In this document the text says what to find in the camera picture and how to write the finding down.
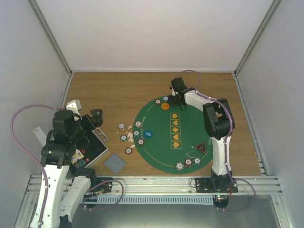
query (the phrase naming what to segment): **wooden tabletop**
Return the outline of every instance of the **wooden tabletop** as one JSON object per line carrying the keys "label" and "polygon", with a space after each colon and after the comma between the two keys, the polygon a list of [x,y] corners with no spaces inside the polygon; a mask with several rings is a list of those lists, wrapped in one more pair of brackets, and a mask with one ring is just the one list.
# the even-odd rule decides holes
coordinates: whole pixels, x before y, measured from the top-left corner
{"label": "wooden tabletop", "polygon": [[[134,119],[149,101],[169,95],[170,81],[177,73],[75,73],[66,101],[80,100],[81,115],[92,109],[102,109],[104,124],[101,129],[109,137],[106,146],[109,153],[98,160],[92,168],[98,175],[113,175],[103,163],[113,153],[126,161],[117,175],[157,176],[174,174],[160,171],[148,164],[138,153],[127,155],[125,149],[134,143],[122,142],[120,135],[132,131]],[[230,165],[235,176],[261,175],[250,131],[239,99],[234,79],[229,73],[201,73],[199,91],[214,98],[226,98],[229,102],[236,128],[230,142]],[[187,87],[195,87],[198,78],[193,73],[182,75]],[[124,123],[124,131],[118,124]],[[209,176],[212,162],[206,167],[185,176]]]}

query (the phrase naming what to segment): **orange disc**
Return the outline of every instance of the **orange disc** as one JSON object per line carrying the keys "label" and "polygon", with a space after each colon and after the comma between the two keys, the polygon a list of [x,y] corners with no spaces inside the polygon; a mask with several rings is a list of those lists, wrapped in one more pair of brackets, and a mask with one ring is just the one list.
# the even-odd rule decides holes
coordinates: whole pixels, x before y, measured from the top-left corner
{"label": "orange disc", "polygon": [[168,109],[170,108],[170,106],[169,106],[168,103],[162,103],[161,108],[162,108],[163,110],[168,110]]}

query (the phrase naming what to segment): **white wall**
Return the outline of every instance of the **white wall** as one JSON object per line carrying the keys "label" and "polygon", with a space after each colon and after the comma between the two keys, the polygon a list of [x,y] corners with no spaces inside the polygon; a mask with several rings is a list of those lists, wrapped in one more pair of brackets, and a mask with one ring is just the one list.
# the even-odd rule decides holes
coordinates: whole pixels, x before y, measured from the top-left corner
{"label": "white wall", "polygon": [[72,70],[233,71],[272,0],[37,0]]}
{"label": "white wall", "polygon": [[304,223],[304,1],[284,0],[257,43],[241,82],[271,175]]}
{"label": "white wall", "polygon": [[[13,227],[30,174],[38,166],[14,143],[10,119],[29,104],[58,106],[67,73],[26,0],[0,1],[0,223]],[[37,157],[32,129],[47,132],[52,111],[32,109],[15,122],[20,141]]]}

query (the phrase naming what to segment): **green felt mat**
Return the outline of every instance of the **green felt mat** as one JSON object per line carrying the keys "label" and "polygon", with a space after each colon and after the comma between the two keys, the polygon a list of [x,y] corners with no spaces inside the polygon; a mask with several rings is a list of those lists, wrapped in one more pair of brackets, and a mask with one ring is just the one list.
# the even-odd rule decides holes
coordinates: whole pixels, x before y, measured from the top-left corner
{"label": "green felt mat", "polygon": [[[203,113],[197,108],[188,105],[185,111],[179,106],[164,110],[155,100],[146,104],[138,113],[133,131],[138,130],[140,135],[134,142],[140,155],[153,167],[168,173],[185,174],[197,171],[206,166],[213,158],[212,142],[204,127]],[[152,131],[152,137],[145,135],[146,131]],[[139,139],[144,139],[144,145],[138,144]],[[195,149],[204,143],[205,152]],[[190,167],[184,166],[179,171],[176,168],[178,162],[186,158],[200,159],[200,164],[194,163]]]}

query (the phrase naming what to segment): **poker table mat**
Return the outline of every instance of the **poker table mat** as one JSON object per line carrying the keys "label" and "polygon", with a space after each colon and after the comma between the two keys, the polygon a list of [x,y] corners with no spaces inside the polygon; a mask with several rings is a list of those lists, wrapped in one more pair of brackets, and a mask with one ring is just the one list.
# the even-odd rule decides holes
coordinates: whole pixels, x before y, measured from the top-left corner
{"label": "poker table mat", "polygon": [[[203,113],[197,108],[187,105],[185,111],[179,106],[170,107],[163,100],[156,104],[155,100],[147,103],[138,113],[134,121],[134,143],[143,159],[153,167],[168,173],[186,174],[206,166],[213,158],[212,141],[204,127]],[[190,158],[192,165],[187,167],[185,160]],[[178,170],[176,164],[182,162],[184,167]]]}

